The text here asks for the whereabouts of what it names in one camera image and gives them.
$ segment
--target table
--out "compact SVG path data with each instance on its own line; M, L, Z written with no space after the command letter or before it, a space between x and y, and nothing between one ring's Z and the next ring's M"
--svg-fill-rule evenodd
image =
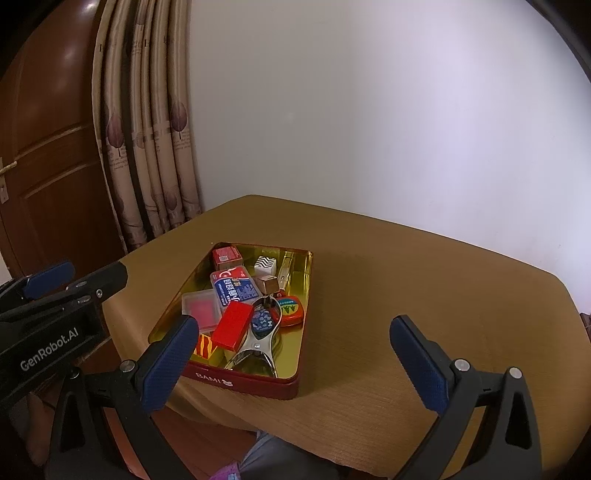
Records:
M146 349L170 300L222 241L313 251L300 394L272 400L181 378L168 403L180 414L266 430L337 463L393 476L435 419L389 345L390 320L406 313L451 358L484 371L523 370L546 471L568 460L589 427L589 339L553 275L433 233L268 197L227 202L122 260L128 285L104 304L122 358ZM447 473L466 453L463 442Z

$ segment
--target brown door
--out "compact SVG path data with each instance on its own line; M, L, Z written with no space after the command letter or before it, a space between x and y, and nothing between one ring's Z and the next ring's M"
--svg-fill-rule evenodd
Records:
M0 80L0 157L17 162L0 205L13 276L70 260L80 277L123 256L92 125L98 3L62 2Z

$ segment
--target floor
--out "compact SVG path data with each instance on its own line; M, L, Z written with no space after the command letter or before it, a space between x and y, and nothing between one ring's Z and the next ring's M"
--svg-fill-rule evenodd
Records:
M85 373L91 374L113 370L117 368L120 361L113 343L109 341L87 358L81 367ZM56 386L47 391L45 399L55 405L58 394L59 386ZM148 479L125 436L115 411L107 408L105 413L113 437L129 470L140 478ZM197 480L209 480L210 476L220 468L240 461L255 441L255 435L252 432L191 421L168 407L155 412L152 419ZM352 471L347 479L376 480L376 477Z

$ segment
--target blue gripper pad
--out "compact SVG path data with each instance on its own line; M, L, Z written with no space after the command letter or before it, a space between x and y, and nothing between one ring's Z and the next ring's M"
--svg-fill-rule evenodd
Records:
M425 408L442 415L449 402L446 377L400 317L390 324L390 344Z
M146 413L160 410L191 358L199 338L199 325L181 315L159 342L150 344L138 360L135 389Z
M71 262L54 265L47 270L31 275L27 284L22 288L22 293L26 299L38 300L57 287L68 283L74 278L74 274L74 265Z

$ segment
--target curtain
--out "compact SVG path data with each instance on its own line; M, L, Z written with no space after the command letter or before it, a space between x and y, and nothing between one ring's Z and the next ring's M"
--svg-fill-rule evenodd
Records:
M128 250L201 212L189 126L188 9L189 0L105 0L93 121Z

